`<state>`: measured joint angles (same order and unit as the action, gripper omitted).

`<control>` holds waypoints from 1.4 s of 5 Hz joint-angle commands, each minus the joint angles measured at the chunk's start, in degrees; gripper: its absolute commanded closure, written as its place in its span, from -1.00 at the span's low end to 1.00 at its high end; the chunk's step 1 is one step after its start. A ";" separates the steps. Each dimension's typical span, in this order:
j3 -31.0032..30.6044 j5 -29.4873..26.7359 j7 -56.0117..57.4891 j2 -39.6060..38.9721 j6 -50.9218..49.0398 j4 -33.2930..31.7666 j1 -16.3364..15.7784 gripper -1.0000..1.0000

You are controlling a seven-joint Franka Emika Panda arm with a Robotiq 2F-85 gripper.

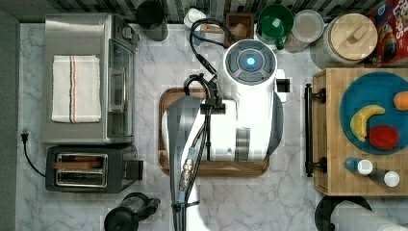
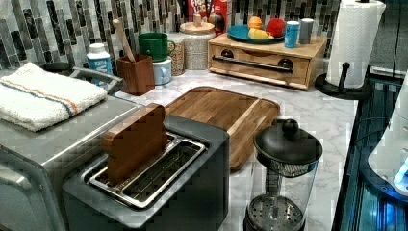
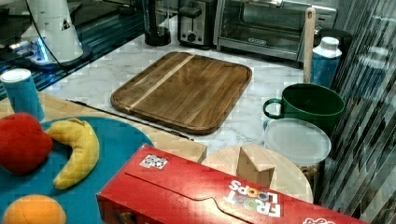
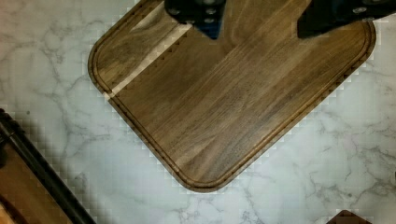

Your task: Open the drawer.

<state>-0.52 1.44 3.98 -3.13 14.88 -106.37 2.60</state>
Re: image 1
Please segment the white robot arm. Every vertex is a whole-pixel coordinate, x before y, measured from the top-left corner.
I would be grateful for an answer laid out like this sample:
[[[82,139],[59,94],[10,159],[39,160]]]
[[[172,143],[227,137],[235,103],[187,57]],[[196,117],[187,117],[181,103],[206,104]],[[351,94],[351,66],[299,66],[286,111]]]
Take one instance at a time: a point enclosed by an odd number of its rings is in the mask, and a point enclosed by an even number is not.
[[[283,100],[273,50],[243,39],[224,53],[207,80],[193,74],[184,95],[162,117],[169,163],[174,231],[209,231],[199,213],[195,179],[205,161],[258,162],[269,158],[283,134]]]

